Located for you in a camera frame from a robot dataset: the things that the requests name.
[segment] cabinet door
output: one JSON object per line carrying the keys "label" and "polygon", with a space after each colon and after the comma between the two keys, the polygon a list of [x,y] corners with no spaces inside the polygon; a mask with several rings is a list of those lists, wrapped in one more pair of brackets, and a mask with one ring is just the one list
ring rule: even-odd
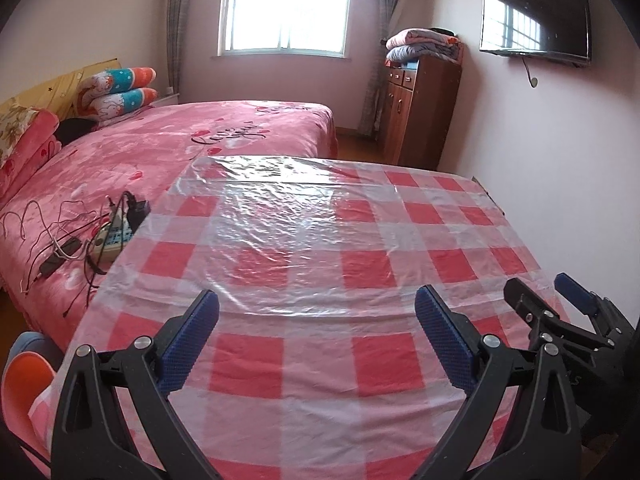
{"label": "cabinet door", "polygon": [[385,100],[382,106],[382,117],[380,119],[380,136],[378,137],[378,145],[380,148],[384,148],[386,138],[391,128],[391,110],[394,107],[394,97],[395,97],[395,89],[398,88],[396,85],[389,83],[386,86],[385,91]]}
{"label": "cabinet door", "polygon": [[385,164],[392,165],[398,164],[413,95],[407,88],[396,88],[384,149]]}

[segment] metal screw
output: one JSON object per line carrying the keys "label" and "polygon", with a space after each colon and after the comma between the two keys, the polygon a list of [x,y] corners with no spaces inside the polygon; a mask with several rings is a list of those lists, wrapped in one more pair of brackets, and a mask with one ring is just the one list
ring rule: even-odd
{"label": "metal screw", "polygon": [[76,355],[78,357],[84,357],[85,355],[89,355],[91,353],[91,347],[89,345],[81,345],[76,350]]}
{"label": "metal screw", "polygon": [[149,345],[151,345],[151,338],[146,335],[140,336],[133,342],[133,346],[135,346],[138,350],[149,348]]}
{"label": "metal screw", "polygon": [[560,353],[558,347],[553,343],[547,343],[545,345],[545,352],[553,356],[558,355]]}
{"label": "metal screw", "polygon": [[482,341],[484,341],[484,344],[489,348],[498,348],[498,346],[500,346],[500,338],[492,334],[484,336]]}

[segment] window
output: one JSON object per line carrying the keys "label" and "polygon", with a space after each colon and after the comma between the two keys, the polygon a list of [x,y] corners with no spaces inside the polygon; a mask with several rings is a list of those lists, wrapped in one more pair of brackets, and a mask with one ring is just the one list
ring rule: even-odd
{"label": "window", "polygon": [[540,24],[499,0],[484,0],[482,46],[540,50]]}
{"label": "window", "polygon": [[221,54],[344,56],[349,0],[223,0]]}

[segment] nightstand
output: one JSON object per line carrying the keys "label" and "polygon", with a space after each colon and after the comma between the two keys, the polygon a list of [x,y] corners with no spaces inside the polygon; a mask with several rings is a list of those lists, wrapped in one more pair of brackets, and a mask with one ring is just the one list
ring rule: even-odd
{"label": "nightstand", "polygon": [[178,97],[179,96],[180,96],[180,94],[168,95],[167,97],[162,97],[160,99],[156,99],[151,104],[153,106],[155,106],[155,107],[177,105],[177,104],[180,104],[178,102]]}

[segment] wooden floor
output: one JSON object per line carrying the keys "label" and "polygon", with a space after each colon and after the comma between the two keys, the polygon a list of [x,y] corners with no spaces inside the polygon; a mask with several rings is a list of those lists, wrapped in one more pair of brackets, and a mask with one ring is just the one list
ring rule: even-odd
{"label": "wooden floor", "polygon": [[28,330],[22,314],[15,308],[4,290],[0,290],[0,373],[15,339]]}
{"label": "wooden floor", "polygon": [[381,164],[382,153],[375,141],[367,137],[338,135],[338,159]]}

